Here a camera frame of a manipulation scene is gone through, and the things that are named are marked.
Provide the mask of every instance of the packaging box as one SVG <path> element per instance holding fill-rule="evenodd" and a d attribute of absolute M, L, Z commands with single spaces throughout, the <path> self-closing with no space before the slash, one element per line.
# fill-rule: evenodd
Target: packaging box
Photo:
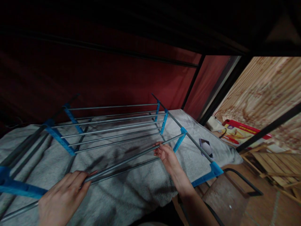
<path fill-rule="evenodd" d="M 223 122 L 223 126 L 227 129 L 227 132 L 221 138 L 221 140 L 224 140 L 236 147 L 240 146 L 242 143 L 246 142 L 252 136 L 260 132 L 260 130 L 258 129 L 229 119 Z M 248 148 L 254 148 L 259 144 L 266 142 L 266 140 L 270 139 L 271 137 L 272 136 L 270 134 L 267 134 L 263 138 L 250 145 Z"/>

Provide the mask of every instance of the gray blanket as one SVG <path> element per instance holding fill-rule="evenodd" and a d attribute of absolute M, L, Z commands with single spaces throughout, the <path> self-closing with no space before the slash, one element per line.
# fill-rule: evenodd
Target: gray blanket
<path fill-rule="evenodd" d="M 220 141 L 203 126 L 199 125 L 194 119 L 182 110 L 170 111 L 174 117 L 187 129 L 191 136 L 198 141 L 199 138 L 210 141 L 213 150 L 213 157 L 216 163 L 222 167 L 226 164 L 240 164 L 241 157 L 233 147 Z M 122 125 L 137 124 L 148 122 L 151 119 L 135 120 L 122 123 Z M 100 130 L 103 128 L 117 127 L 120 123 L 90 126 L 89 131 Z M 138 130 L 154 128 L 155 125 L 145 126 L 144 128 L 131 128 L 127 130 L 114 131 L 110 133 L 99 133 L 86 135 L 84 141 L 101 137 L 114 136 L 118 134 L 134 132 Z M 38 126 L 29 125 L 18 128 L 6 134 L 0 140 L 0 161 L 2 161 L 12 150 L 14 150 L 27 136 L 34 133 Z M 78 133 L 75 127 L 59 129 L 62 135 Z M 121 141 L 136 136 L 156 133 L 155 131 L 144 132 L 126 137 L 114 138 L 95 143 L 84 144 L 81 149 L 94 147 L 106 143 Z M 179 126 L 168 117 L 164 130 L 166 140 L 180 134 Z M 69 138 L 69 143 L 78 142 L 80 137 Z M 115 144 L 112 146 L 95 149 L 77 154 L 71 171 L 85 170 L 92 172 L 102 170 L 124 159 L 129 158 L 149 147 L 157 141 L 161 141 L 160 135 L 154 135 L 139 140 Z M 177 151 L 177 157 L 190 181 L 194 181 L 210 171 L 209 161 L 201 155 L 199 149 L 186 136 Z M 153 152 L 146 154 L 124 166 L 134 165 L 139 162 L 153 158 Z M 65 173 L 70 155 L 67 151 L 51 136 L 45 140 L 37 153 L 32 157 L 23 170 L 17 175 L 16 180 L 25 180 L 27 183 L 45 189 L 50 189 L 59 181 Z M 177 194 L 174 184 L 165 171 L 161 161 L 148 164 L 134 169 L 117 177 L 102 181 L 92 185 L 83 203 L 69 222 L 70 225 L 129 225 L 143 215 L 150 213 L 158 206 L 169 203 Z M 10 194 L 0 196 L 0 209 L 3 211 L 8 205 L 6 214 L 15 211 L 25 205 L 35 201 L 35 199 L 18 196 L 14 198 Z M 4 225 L 37 225 L 38 208 L 34 208 L 21 214 Z"/>

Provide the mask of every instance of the metal rod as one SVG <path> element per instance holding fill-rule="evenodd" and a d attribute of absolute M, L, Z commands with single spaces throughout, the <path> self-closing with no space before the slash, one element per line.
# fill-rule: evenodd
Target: metal rod
<path fill-rule="evenodd" d="M 120 106 L 104 106 L 104 107 L 88 107 L 88 108 L 69 108 L 69 110 L 88 110 L 88 109 L 103 109 L 103 108 L 117 108 L 117 107 L 135 107 L 135 106 L 150 106 L 157 104 L 141 104 L 141 105 L 120 105 Z"/>
<path fill-rule="evenodd" d="M 79 94 L 75 95 L 68 103 L 70 104 L 72 101 L 74 101 Z M 63 112 L 64 107 L 61 107 L 61 109 L 59 111 L 57 111 L 52 117 L 51 119 L 55 119 L 61 112 Z M 31 144 L 31 146 L 38 140 L 40 133 L 46 128 L 46 125 L 42 125 L 40 126 L 39 129 L 37 129 L 31 136 L 29 139 L 27 139 L 25 142 L 21 143 L 15 150 L 13 150 L 1 163 L 0 166 L 9 166 L 11 165 L 11 163 L 15 162 L 15 159 L 22 154 L 23 149 L 26 148 L 28 145 Z"/>
<path fill-rule="evenodd" d="M 87 131 L 88 131 L 88 127 L 89 127 L 89 126 L 87 126 L 87 127 L 85 128 L 84 132 L 87 132 Z M 85 137 L 85 136 L 82 136 L 82 137 L 79 139 L 78 145 L 77 145 L 77 147 L 75 148 L 75 150 L 79 150 L 79 148 L 80 148 L 80 146 L 81 146 L 80 144 L 81 144 L 82 140 L 84 139 L 84 137 Z M 66 171 L 65 171 L 65 175 L 66 175 L 67 173 L 70 172 L 71 167 L 72 167 L 72 165 L 73 165 L 73 162 L 74 162 L 74 160 L 75 160 L 75 157 L 76 157 L 76 155 L 71 156 L 71 159 L 70 159 L 70 161 L 69 161 L 69 163 L 68 163 L 68 165 L 67 165 Z"/>
<path fill-rule="evenodd" d="M 82 150 L 79 150 L 79 151 L 75 151 L 75 154 L 80 153 L 80 152 L 85 152 L 85 151 L 98 149 L 98 148 L 103 148 L 103 147 L 106 147 L 106 146 L 111 146 L 111 145 L 114 145 L 114 144 L 124 143 L 124 142 L 127 142 L 127 141 L 138 140 L 138 139 L 141 139 L 141 138 L 150 137 L 150 136 L 157 135 L 157 134 L 159 134 L 159 133 L 148 134 L 148 135 L 141 136 L 141 137 L 135 137 L 135 138 L 127 139 L 127 140 L 122 140 L 122 141 L 118 141 L 118 142 L 113 142 L 113 143 L 109 143 L 109 144 L 104 144 L 104 145 L 100 145 L 100 146 L 86 148 L 86 149 L 82 149 Z"/>
<path fill-rule="evenodd" d="M 149 160 L 149 161 L 146 161 L 146 162 L 144 162 L 144 163 L 138 164 L 138 165 L 136 165 L 136 166 L 133 166 L 133 167 L 130 167 L 130 168 L 124 168 L 124 169 L 122 169 L 122 170 L 119 170 L 118 172 L 112 173 L 112 174 L 109 175 L 109 176 L 104 176 L 104 177 L 102 177 L 102 178 L 100 178 L 100 179 L 97 179 L 97 180 L 93 181 L 93 182 L 91 183 L 91 185 L 96 184 L 96 183 L 99 183 L 99 182 L 104 181 L 104 180 L 107 180 L 107 179 L 110 179 L 110 178 L 112 178 L 112 177 L 118 176 L 118 175 L 120 175 L 120 174 L 129 172 L 129 171 L 134 170 L 134 169 L 136 169 L 136 168 L 145 166 L 145 165 L 147 165 L 147 164 L 149 164 L 149 163 L 158 161 L 159 159 L 160 159 L 160 158 L 156 157 L 156 158 L 153 158 L 153 159 L 151 159 L 151 160 Z"/>
<path fill-rule="evenodd" d="M 169 116 L 178 124 L 178 126 L 180 128 L 182 128 L 182 125 L 178 122 L 177 119 L 175 119 L 175 117 L 170 113 L 168 112 Z M 197 148 L 202 152 L 202 154 L 209 160 L 209 162 L 214 162 L 210 157 L 209 155 L 204 151 L 204 149 L 202 149 L 202 147 L 193 139 L 193 137 L 189 134 L 189 133 L 186 133 L 186 135 L 191 139 L 191 141 L 195 144 L 195 146 L 197 146 Z"/>
<path fill-rule="evenodd" d="M 90 118 L 100 118 L 100 117 L 112 117 L 112 116 L 136 115 L 136 114 L 143 114 L 143 113 L 150 113 L 150 112 L 156 112 L 156 111 L 140 111 L 140 112 L 133 112 L 133 113 L 125 113 L 125 114 L 104 115 L 104 116 L 90 116 L 90 117 L 76 118 L 76 120 L 90 119 Z"/>
<path fill-rule="evenodd" d="M 89 140 L 89 141 L 85 141 L 85 142 L 78 142 L 78 143 L 74 143 L 74 144 L 69 144 L 68 146 L 71 147 L 71 146 L 75 146 L 75 145 L 93 143 L 93 142 L 108 140 L 108 139 L 112 139 L 112 138 L 116 138 L 116 137 L 123 137 L 123 136 L 132 135 L 132 134 L 136 134 L 136 133 L 152 131 L 152 130 L 156 130 L 156 129 L 158 129 L 158 128 L 153 128 L 153 129 L 148 129 L 148 130 L 141 130 L 141 131 L 137 131 L 137 132 L 131 132 L 131 133 L 126 133 L 126 134 L 121 134 L 121 135 L 116 135 L 116 136 L 111 136 L 111 137 L 104 137 L 104 138 L 100 138 L 100 139 L 96 139 L 96 140 Z"/>
<path fill-rule="evenodd" d="M 267 135 L 269 132 L 273 131 L 274 129 L 278 128 L 283 123 L 287 122 L 294 116 L 301 113 L 301 102 L 294 106 L 291 110 L 287 111 L 283 115 L 281 115 L 279 118 L 277 118 L 275 121 L 273 121 L 271 124 L 263 128 L 260 132 L 255 134 L 253 137 L 251 137 L 249 140 L 241 144 L 236 148 L 238 152 L 244 150 L 245 148 L 249 147 L 251 144 L 259 140 L 260 138 Z"/>
<path fill-rule="evenodd" d="M 33 202 L 33 203 L 31 203 L 31 204 L 29 204 L 29 205 L 27 205 L 27 206 L 25 206 L 25 207 L 23 207 L 23 208 L 21 208 L 21 209 L 18 209 L 18 210 L 14 211 L 14 212 L 11 212 L 11 213 L 5 215 L 5 216 L 1 219 L 0 222 L 3 223 L 3 222 L 5 222 L 5 221 L 10 220 L 11 218 L 14 218 L 14 217 L 16 217 L 16 216 L 18 216 L 18 215 L 20 215 L 20 214 L 22 214 L 22 213 L 27 212 L 27 211 L 29 211 L 29 210 L 31 210 L 31 209 L 37 207 L 37 206 L 38 206 L 38 203 L 39 203 L 39 201 L 35 201 L 35 202 Z"/>
<path fill-rule="evenodd" d="M 96 123 L 105 123 L 105 122 L 120 122 L 120 121 L 127 121 L 131 119 L 144 119 L 144 118 L 152 118 L 152 116 L 136 116 L 136 117 L 129 117 L 129 118 L 121 118 L 121 119 L 110 119 L 110 120 L 102 120 L 102 121 L 90 121 L 90 122 L 80 122 L 80 123 L 72 123 L 72 124 L 63 124 L 63 125 L 57 125 L 53 126 L 51 128 L 64 128 L 64 127 L 71 127 L 71 126 L 82 126 L 82 125 L 89 125 L 89 124 L 96 124 Z"/>
<path fill-rule="evenodd" d="M 134 166 L 134 167 L 132 167 L 132 168 L 128 168 L 128 169 L 119 171 L 119 172 L 117 172 L 117 173 L 115 173 L 115 174 L 112 174 L 112 175 L 109 175 L 109 176 L 100 178 L 100 179 L 98 179 L 98 180 L 93 181 L 93 182 L 91 183 L 91 185 L 96 184 L 96 183 L 99 183 L 99 182 L 104 181 L 104 180 L 107 180 L 107 179 L 109 179 L 109 178 L 118 176 L 118 175 L 120 175 L 120 174 L 123 174 L 123 173 L 125 173 L 125 172 L 131 171 L 131 170 L 136 169 L 136 168 L 139 168 L 139 167 L 142 167 L 142 166 L 144 166 L 144 165 L 150 164 L 150 163 L 155 162 L 155 161 L 158 161 L 158 160 L 159 160 L 159 158 L 154 158 L 154 159 L 151 159 L 151 160 L 149 160 L 149 161 L 147 161 L 147 162 L 145 162 L 145 163 L 141 163 L 141 164 L 139 164 L 139 165 L 136 165 L 136 166 Z M 12 213 L 9 213 L 9 214 L 5 215 L 5 216 L 2 218 L 2 220 L 1 220 L 0 222 L 3 223 L 3 222 L 8 221 L 8 220 L 10 220 L 10 219 L 12 219 L 12 218 L 14 218 L 14 217 L 16 217 L 16 216 L 22 214 L 22 213 L 27 212 L 27 211 L 29 211 L 29 210 L 31 210 L 31 209 L 37 207 L 37 206 L 38 206 L 38 203 L 39 203 L 39 201 L 35 201 L 35 202 L 33 202 L 33 203 L 31 203 L 31 204 L 29 204 L 29 205 L 23 207 L 23 208 L 20 208 L 20 209 L 14 211 L 14 212 L 12 212 Z"/>
<path fill-rule="evenodd" d="M 131 125 L 131 126 L 122 126 L 122 127 L 111 128 L 111 129 L 91 131 L 91 132 L 86 132 L 86 133 L 77 133 L 77 134 L 62 136 L 61 138 L 64 139 L 64 138 L 69 138 L 69 137 L 83 136 L 83 135 L 87 135 L 87 134 L 95 134 L 95 133 L 109 132 L 109 131 L 121 130 L 121 129 L 127 129 L 127 128 L 135 128 L 135 127 L 147 126 L 147 125 L 160 123 L 160 122 L 164 122 L 164 121 L 147 122 L 147 123 L 141 123 L 141 124 L 136 124 L 136 125 Z"/>
<path fill-rule="evenodd" d="M 166 107 L 164 107 L 164 105 L 158 100 L 158 98 L 156 98 L 156 96 L 152 93 L 153 97 L 160 103 L 160 105 L 164 108 L 167 109 Z"/>
<path fill-rule="evenodd" d="M 37 152 L 37 150 L 42 146 L 46 138 L 48 137 L 49 133 L 46 134 L 42 140 L 35 146 L 35 148 L 31 151 L 31 153 L 24 159 L 24 161 L 18 166 L 18 168 L 12 173 L 10 176 L 12 179 L 16 177 L 16 175 L 23 169 L 23 167 L 28 163 L 28 161 L 31 159 L 31 157 Z"/>
<path fill-rule="evenodd" d="M 180 138 L 180 137 L 182 137 L 182 136 L 184 136 L 184 134 L 177 135 L 177 136 L 175 136 L 175 137 L 173 137 L 173 138 L 171 138 L 171 139 L 169 139 L 169 140 L 163 142 L 162 144 L 163 144 L 163 145 L 164 145 L 164 144 L 167 144 L 167 143 L 169 143 L 169 142 L 171 142 L 171 141 L 173 141 L 173 140 L 176 140 L 176 139 L 178 139 L 178 138 Z M 139 154 L 136 154 L 136 155 L 134 155 L 134 156 L 132 156 L 132 157 L 130 157 L 130 158 L 128 158 L 128 159 L 126 159 L 126 160 L 120 162 L 120 163 L 117 163 L 117 164 L 115 164 L 115 165 L 113 165 L 113 166 L 111 166 L 111 167 L 109 167 L 109 168 L 107 168 L 107 169 L 105 169 L 105 170 L 102 170 L 102 171 L 100 171 L 99 173 L 97 173 L 97 174 L 95 174 L 95 175 L 93 175 L 93 176 L 87 177 L 87 178 L 85 179 L 84 183 L 86 183 L 86 182 L 88 182 L 88 181 L 91 181 L 91 180 L 93 180 L 93 179 L 95 179 L 95 178 L 97 178 L 97 177 L 99 177 L 99 176 L 101 176 L 101 175 L 103 175 L 103 174 L 105 174 L 105 173 L 107 173 L 107 172 L 109 172 L 109 171 L 112 171 L 112 170 L 114 170 L 115 168 L 117 168 L 117 167 L 119 167 L 119 166 L 121 166 L 121 165 L 123 165 L 123 164 L 126 164 L 126 163 L 128 163 L 128 162 L 130 162 L 130 161 L 132 161 L 132 160 L 134 160 L 134 159 L 136 159 L 136 158 L 139 158 L 140 156 L 145 155 L 145 154 L 151 152 L 152 150 L 155 150 L 155 149 L 158 148 L 158 147 L 159 147 L 159 145 L 156 145 L 156 146 L 154 146 L 154 147 L 152 147 L 152 148 L 146 149 L 145 151 L 143 151 L 143 152 L 141 152 L 141 153 L 139 153 Z"/>
<path fill-rule="evenodd" d="M 242 56 L 239 60 L 239 62 L 236 64 L 235 68 L 229 75 L 228 79 L 225 81 L 224 85 L 220 88 L 220 91 L 217 93 L 216 97 L 211 102 L 210 106 L 207 108 L 207 110 L 203 113 L 202 118 L 199 120 L 199 123 L 204 126 L 209 118 L 213 115 L 215 110 L 218 108 L 220 103 L 223 101 L 225 96 L 230 91 L 233 84 L 236 82 L 236 80 L 239 78 L 241 73 L 244 71 L 244 69 L 248 66 L 249 62 L 251 61 L 252 56 Z"/>
<path fill-rule="evenodd" d="M 54 35 L 48 35 L 48 34 L 30 31 L 30 30 L 2 27 L 0 30 L 0 33 L 7 34 L 7 35 L 17 35 L 17 36 L 32 38 L 32 39 L 37 39 L 37 40 L 43 40 L 43 41 L 48 41 L 48 42 L 67 45 L 67 46 L 96 50 L 96 51 L 105 52 L 105 53 L 135 57 L 135 58 L 143 59 L 143 60 L 151 60 L 151 61 L 156 61 L 156 62 L 168 63 L 168 64 L 178 65 L 178 66 L 183 66 L 183 67 L 196 68 L 198 66 L 197 64 L 193 64 L 193 63 L 189 63 L 189 62 L 185 62 L 185 61 L 178 61 L 178 60 L 174 60 L 174 59 L 168 59 L 168 58 L 164 58 L 164 57 L 160 57 L 160 56 L 153 56 L 153 55 L 140 53 L 140 52 L 134 52 L 134 51 L 124 50 L 124 49 L 119 49 L 119 48 L 102 46 L 102 45 L 95 44 L 95 43 L 78 41 L 78 40 L 73 40 L 73 39 L 54 36 Z"/>
<path fill-rule="evenodd" d="M 185 99 L 184 99 L 184 101 L 183 101 L 183 104 L 182 104 L 181 109 L 184 109 L 184 107 L 185 107 L 185 105 L 186 105 L 186 103 L 187 103 L 188 97 L 189 97 L 189 95 L 190 95 L 190 93 L 191 93 L 191 90 L 192 90 L 192 88 L 193 88 L 193 85 L 194 85 L 194 83 L 195 83 L 195 80 L 196 80 L 197 77 L 198 77 L 198 73 L 200 72 L 200 69 L 201 69 L 202 64 L 203 64 L 203 62 L 204 62 L 204 60 L 205 60 L 205 57 L 206 57 L 206 55 L 204 55 L 204 54 L 201 55 L 200 61 L 198 62 L 198 67 L 195 69 L 193 78 L 192 78 L 191 83 L 190 83 L 190 85 L 189 85 L 189 88 L 188 88 L 188 90 L 187 90 L 187 93 L 186 93 L 186 96 L 185 96 Z"/>

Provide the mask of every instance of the blue plastic connector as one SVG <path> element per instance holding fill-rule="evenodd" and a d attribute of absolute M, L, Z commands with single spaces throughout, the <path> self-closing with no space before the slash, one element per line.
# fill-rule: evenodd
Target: blue plastic connector
<path fill-rule="evenodd" d="M 211 167 L 210 173 L 207 173 L 206 175 L 200 177 L 199 179 L 197 179 L 191 183 L 193 187 L 196 187 L 202 183 L 205 183 L 206 181 L 208 181 L 212 178 L 215 178 L 224 173 L 224 171 L 216 164 L 216 162 L 210 163 L 210 167 Z"/>
<path fill-rule="evenodd" d="M 187 133 L 187 130 L 186 130 L 184 127 L 182 127 L 182 128 L 181 128 L 181 133 L 183 133 L 184 136 L 180 137 L 180 138 L 178 139 L 178 141 L 176 142 L 176 145 L 175 145 L 174 148 L 173 148 L 173 151 L 174 151 L 175 153 L 176 153 L 176 151 L 178 150 L 179 146 L 181 145 L 182 141 L 184 140 L 184 138 L 185 138 L 185 136 L 186 136 L 186 133 Z"/>
<path fill-rule="evenodd" d="M 57 130 L 57 129 L 53 129 L 51 128 L 54 125 L 54 120 L 53 119 L 48 119 L 46 122 L 44 122 L 44 125 L 47 126 L 46 130 L 47 132 L 54 138 L 56 139 L 65 149 L 66 151 L 74 156 L 76 155 L 74 152 L 75 150 L 72 147 L 69 147 L 69 143 L 68 141 L 66 141 L 66 139 L 62 139 L 61 138 L 61 133 Z"/>
<path fill-rule="evenodd" d="M 0 166 L 0 192 L 40 199 L 46 189 L 29 185 L 10 178 L 10 168 Z"/>
<path fill-rule="evenodd" d="M 166 113 L 166 115 L 164 116 L 164 122 L 162 123 L 161 135 L 163 135 L 165 124 L 166 124 L 167 117 L 168 117 L 168 110 L 164 109 L 164 112 Z"/>
<path fill-rule="evenodd" d="M 74 115 L 69 111 L 70 104 L 65 104 L 63 105 L 63 107 L 65 107 L 64 111 L 66 112 L 72 123 L 78 123 L 78 121 L 74 118 Z M 83 133 L 83 130 L 79 126 L 75 127 L 79 133 Z"/>
<path fill-rule="evenodd" d="M 156 115 L 159 113 L 159 109 L 160 109 L 160 101 L 157 100 L 158 106 L 157 106 L 157 111 L 156 111 Z"/>

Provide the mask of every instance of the wall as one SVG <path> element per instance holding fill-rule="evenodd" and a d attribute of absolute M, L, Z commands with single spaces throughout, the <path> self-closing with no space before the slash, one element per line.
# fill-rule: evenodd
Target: wall
<path fill-rule="evenodd" d="M 206 56 L 193 85 L 184 111 L 198 120 L 215 83 L 225 68 L 230 56 Z"/>
<path fill-rule="evenodd" d="M 198 63 L 201 55 L 153 40 L 125 34 L 70 15 L 5 3 L 1 25 L 119 47 L 156 56 Z M 40 40 L 1 35 L 0 102 L 2 109 L 24 122 L 43 122 L 74 94 L 73 106 L 155 103 L 153 92 L 168 109 L 181 107 L 194 68 L 63 46 Z M 110 113 L 85 112 L 78 116 Z M 65 121 L 62 115 L 58 121 Z"/>

